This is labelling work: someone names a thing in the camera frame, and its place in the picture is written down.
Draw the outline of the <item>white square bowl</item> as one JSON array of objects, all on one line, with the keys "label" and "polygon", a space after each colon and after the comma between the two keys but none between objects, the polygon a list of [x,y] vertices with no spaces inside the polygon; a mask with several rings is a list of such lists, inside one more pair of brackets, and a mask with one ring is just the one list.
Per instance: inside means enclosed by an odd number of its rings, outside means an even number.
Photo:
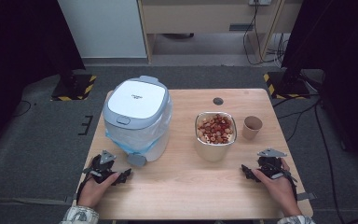
[{"label": "white square bowl", "polygon": [[[226,115],[226,116],[230,117],[233,121],[234,134],[230,138],[230,142],[228,144],[221,144],[221,145],[206,144],[206,143],[201,142],[196,134],[197,122],[203,118],[206,118],[209,115],[214,115],[214,114]],[[196,120],[195,120],[195,135],[196,135],[195,148],[196,148],[198,155],[201,158],[205,159],[206,161],[212,161],[212,162],[221,161],[222,159],[225,158],[225,156],[228,152],[228,149],[234,144],[234,142],[237,139],[236,123],[235,123],[234,118],[232,118],[232,116],[226,112],[202,112],[197,115]]]}]

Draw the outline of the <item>white pedal trash can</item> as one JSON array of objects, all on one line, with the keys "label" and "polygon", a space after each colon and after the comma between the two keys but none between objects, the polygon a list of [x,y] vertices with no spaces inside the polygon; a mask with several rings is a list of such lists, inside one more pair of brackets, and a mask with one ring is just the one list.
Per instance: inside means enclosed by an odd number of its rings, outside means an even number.
[{"label": "white pedal trash can", "polygon": [[168,144],[172,101],[167,92],[110,92],[103,105],[105,135],[129,157],[157,160]]}]

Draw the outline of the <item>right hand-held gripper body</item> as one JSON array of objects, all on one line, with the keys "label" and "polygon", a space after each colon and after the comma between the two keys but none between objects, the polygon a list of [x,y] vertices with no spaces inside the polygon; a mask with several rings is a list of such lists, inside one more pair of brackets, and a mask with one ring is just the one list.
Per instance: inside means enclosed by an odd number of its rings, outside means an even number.
[{"label": "right hand-held gripper body", "polygon": [[260,166],[260,171],[270,179],[277,179],[281,176],[286,176],[286,172],[282,168],[281,157],[286,157],[287,154],[280,152],[273,148],[267,148],[257,153],[259,159],[257,160]]}]

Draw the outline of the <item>hazard striped stand base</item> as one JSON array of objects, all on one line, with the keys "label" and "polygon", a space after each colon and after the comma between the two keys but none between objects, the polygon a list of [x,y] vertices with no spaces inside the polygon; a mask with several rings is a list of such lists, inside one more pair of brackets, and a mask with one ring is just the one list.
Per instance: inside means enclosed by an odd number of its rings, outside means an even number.
[{"label": "hazard striped stand base", "polygon": [[96,76],[73,75],[70,78],[61,77],[51,94],[52,101],[85,100],[88,98]]},{"label": "hazard striped stand base", "polygon": [[286,72],[267,72],[263,78],[273,99],[309,98],[310,96],[305,81],[299,76],[292,76]]}]

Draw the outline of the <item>bowl of red snacks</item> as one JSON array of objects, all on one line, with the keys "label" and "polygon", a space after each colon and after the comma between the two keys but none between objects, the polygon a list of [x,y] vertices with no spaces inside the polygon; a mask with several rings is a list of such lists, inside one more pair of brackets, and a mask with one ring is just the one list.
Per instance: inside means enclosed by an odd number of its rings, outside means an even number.
[{"label": "bowl of red snacks", "polygon": [[228,144],[234,134],[233,121],[226,115],[209,115],[197,122],[196,134],[206,144]]}]

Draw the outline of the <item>person's right hand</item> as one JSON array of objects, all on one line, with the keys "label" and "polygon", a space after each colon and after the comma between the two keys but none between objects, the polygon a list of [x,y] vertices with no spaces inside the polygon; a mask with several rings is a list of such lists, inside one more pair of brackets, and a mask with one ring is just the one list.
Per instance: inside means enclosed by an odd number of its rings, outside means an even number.
[{"label": "person's right hand", "polygon": [[300,216],[301,210],[297,205],[291,182],[284,176],[277,179],[270,179],[257,169],[252,170],[253,174],[265,185],[271,198],[280,206],[285,217]]}]

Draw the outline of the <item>person's left hand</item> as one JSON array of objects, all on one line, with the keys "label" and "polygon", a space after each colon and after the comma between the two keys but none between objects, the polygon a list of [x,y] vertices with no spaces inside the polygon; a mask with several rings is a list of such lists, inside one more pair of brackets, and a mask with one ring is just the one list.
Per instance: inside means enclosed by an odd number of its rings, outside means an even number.
[{"label": "person's left hand", "polygon": [[102,199],[104,193],[111,187],[118,177],[119,173],[114,173],[107,177],[104,182],[97,183],[93,177],[87,176],[76,204],[88,208],[95,208]]}]

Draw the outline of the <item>light wooden desk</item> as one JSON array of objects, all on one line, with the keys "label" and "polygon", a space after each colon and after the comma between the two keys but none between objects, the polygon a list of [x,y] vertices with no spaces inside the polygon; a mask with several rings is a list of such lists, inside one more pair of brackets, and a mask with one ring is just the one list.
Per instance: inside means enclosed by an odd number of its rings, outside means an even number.
[{"label": "light wooden desk", "polygon": [[272,36],[292,32],[304,0],[272,0],[270,6],[249,6],[249,0],[137,1],[148,55],[158,34],[245,32],[262,62]]}]

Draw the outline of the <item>grey trash can pedal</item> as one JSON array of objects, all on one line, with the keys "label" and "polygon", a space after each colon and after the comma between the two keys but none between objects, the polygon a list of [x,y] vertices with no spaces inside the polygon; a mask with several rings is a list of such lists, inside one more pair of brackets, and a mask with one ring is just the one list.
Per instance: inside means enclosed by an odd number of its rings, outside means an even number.
[{"label": "grey trash can pedal", "polygon": [[131,153],[127,157],[127,162],[137,167],[143,167],[146,164],[147,159],[143,155]]}]

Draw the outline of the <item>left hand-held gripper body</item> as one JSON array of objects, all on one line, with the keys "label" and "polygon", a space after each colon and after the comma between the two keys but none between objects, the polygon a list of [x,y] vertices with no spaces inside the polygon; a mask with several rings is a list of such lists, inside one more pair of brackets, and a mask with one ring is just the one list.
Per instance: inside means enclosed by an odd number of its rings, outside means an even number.
[{"label": "left hand-held gripper body", "polygon": [[95,156],[88,168],[83,170],[84,174],[91,174],[94,180],[101,184],[104,180],[112,175],[114,172],[111,170],[116,156],[108,152],[107,150],[103,150],[99,155]]}]

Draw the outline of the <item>black curtain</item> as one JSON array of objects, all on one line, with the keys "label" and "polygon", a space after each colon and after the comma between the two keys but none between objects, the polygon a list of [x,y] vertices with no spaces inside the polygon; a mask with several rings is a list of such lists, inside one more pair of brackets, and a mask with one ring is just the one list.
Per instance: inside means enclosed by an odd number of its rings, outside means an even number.
[{"label": "black curtain", "polygon": [[83,67],[58,0],[0,0],[0,132],[27,85]]},{"label": "black curtain", "polygon": [[358,0],[303,0],[282,66],[325,72],[326,110],[346,149],[358,153]]}]

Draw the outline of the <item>brown paper cup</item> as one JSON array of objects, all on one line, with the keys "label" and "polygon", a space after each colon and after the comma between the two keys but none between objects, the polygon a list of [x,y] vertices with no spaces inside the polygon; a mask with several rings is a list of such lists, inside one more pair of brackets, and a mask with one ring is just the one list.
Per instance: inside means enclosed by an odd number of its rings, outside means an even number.
[{"label": "brown paper cup", "polygon": [[263,122],[256,116],[248,116],[243,122],[242,136],[247,140],[253,140],[263,127]]}]

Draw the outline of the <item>white cabinet panel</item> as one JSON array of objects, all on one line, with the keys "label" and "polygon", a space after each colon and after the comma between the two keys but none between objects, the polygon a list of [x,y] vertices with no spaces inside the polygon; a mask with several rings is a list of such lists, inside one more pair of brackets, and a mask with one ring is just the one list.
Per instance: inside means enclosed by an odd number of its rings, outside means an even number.
[{"label": "white cabinet panel", "polygon": [[58,0],[82,58],[145,58],[137,0]]}]

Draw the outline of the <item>white plastic bin liner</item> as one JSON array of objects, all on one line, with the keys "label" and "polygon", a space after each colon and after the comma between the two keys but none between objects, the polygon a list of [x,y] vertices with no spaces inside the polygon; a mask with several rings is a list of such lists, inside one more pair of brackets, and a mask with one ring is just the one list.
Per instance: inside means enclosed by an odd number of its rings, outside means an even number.
[{"label": "white plastic bin liner", "polygon": [[154,161],[162,155],[168,144],[171,118],[172,103],[165,106],[156,121],[143,128],[119,126],[117,122],[109,122],[104,117],[105,135],[127,154],[140,154],[148,161]]}]

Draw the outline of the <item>grey-blue trash can lid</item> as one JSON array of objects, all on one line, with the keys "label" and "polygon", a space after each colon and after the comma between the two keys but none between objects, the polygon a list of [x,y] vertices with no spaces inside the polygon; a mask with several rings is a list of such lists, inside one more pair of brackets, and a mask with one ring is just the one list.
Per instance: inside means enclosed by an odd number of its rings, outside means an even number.
[{"label": "grey-blue trash can lid", "polygon": [[103,106],[103,118],[119,128],[143,129],[159,119],[168,102],[168,89],[157,78],[130,78],[110,93]]}]

